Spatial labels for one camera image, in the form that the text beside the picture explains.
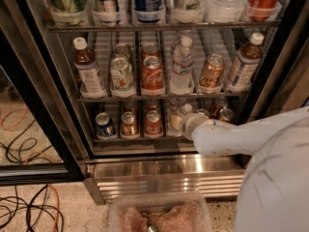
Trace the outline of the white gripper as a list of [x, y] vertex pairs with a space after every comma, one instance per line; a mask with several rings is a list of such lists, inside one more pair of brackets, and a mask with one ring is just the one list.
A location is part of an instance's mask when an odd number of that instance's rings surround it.
[[177, 114], [172, 114], [171, 125], [175, 130], [181, 130], [183, 136], [190, 141], [206, 139], [222, 131], [222, 127], [217, 120], [198, 113], [187, 114], [183, 119]]

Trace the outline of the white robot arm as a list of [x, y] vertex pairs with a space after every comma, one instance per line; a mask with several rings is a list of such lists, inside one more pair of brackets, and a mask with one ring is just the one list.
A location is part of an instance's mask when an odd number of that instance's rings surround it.
[[309, 232], [309, 109], [235, 126], [198, 113], [183, 136], [205, 157], [251, 157], [240, 187], [234, 232]]

